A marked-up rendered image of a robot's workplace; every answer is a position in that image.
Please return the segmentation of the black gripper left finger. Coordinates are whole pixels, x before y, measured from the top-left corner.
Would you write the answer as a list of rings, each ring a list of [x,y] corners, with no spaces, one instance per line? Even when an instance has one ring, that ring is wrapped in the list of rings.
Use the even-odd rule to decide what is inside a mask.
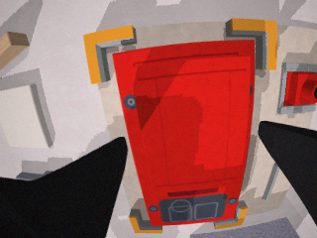
[[[42,178],[0,178],[0,217],[32,238],[107,237],[127,152],[118,136]]]

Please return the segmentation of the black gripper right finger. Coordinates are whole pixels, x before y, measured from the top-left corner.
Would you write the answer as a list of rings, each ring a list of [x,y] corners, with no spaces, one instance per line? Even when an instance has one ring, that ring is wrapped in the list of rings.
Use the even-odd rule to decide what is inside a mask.
[[[261,120],[258,135],[317,225],[317,130]]]

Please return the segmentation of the tan wooden block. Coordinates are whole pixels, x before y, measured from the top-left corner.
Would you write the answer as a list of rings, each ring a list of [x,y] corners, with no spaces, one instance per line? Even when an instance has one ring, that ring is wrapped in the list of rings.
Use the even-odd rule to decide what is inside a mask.
[[[27,33],[5,32],[0,37],[0,70],[29,46]]]

